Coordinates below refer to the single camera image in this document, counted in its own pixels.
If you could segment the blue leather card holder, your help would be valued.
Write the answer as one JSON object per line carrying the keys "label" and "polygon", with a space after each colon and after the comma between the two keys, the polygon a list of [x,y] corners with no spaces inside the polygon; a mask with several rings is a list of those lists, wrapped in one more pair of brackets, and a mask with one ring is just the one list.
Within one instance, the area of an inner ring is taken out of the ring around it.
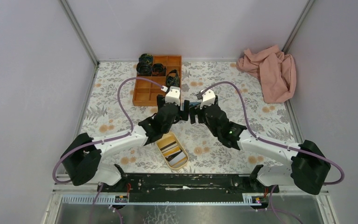
{"label": "blue leather card holder", "polygon": [[189,102],[188,104],[183,103],[181,105],[181,110],[182,111],[189,111],[190,108],[195,107],[195,106],[197,106],[199,104],[200,104],[200,102]]}

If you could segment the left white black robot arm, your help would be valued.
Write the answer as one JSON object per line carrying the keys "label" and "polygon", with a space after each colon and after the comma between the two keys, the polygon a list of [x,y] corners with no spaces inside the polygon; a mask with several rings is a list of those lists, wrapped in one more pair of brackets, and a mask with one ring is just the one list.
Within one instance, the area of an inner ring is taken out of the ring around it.
{"label": "left white black robot arm", "polygon": [[103,159],[117,152],[143,147],[162,139],[172,125],[189,117],[190,102],[176,104],[167,96],[158,95],[161,103],[158,112],[133,126],[128,131],[103,137],[90,137],[87,133],[78,135],[61,155],[53,171],[63,165],[69,175],[69,182],[75,186],[90,181],[102,182],[115,192],[126,186],[124,172],[118,166],[104,168]]}

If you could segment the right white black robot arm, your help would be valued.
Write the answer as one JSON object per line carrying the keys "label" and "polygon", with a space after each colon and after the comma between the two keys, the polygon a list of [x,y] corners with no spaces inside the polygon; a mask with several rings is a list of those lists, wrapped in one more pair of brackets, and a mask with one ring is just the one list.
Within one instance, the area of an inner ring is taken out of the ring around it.
{"label": "right white black robot arm", "polygon": [[314,142],[305,140],[289,144],[273,138],[263,139],[252,134],[246,126],[230,121],[217,103],[191,105],[189,116],[192,124],[206,125],[222,145],[257,153],[281,163],[276,168],[256,166],[248,183],[251,190],[261,192],[273,185],[295,185],[311,195],[320,193],[331,165]]}

